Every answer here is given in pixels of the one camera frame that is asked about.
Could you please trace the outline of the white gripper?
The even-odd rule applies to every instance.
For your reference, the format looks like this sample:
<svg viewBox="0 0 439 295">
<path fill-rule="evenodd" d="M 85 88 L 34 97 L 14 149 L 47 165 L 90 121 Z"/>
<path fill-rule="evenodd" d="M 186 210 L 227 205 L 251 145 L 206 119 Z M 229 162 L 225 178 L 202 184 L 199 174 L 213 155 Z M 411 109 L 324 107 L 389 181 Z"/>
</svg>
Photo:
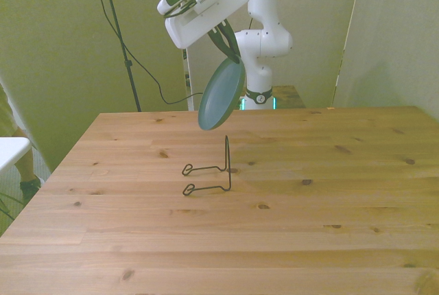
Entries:
<svg viewBox="0 0 439 295">
<path fill-rule="evenodd" d="M 165 27 L 179 49 L 208 33 L 215 46 L 233 62 L 240 61 L 239 45 L 225 20 L 248 0 L 165 0 Z"/>
</svg>

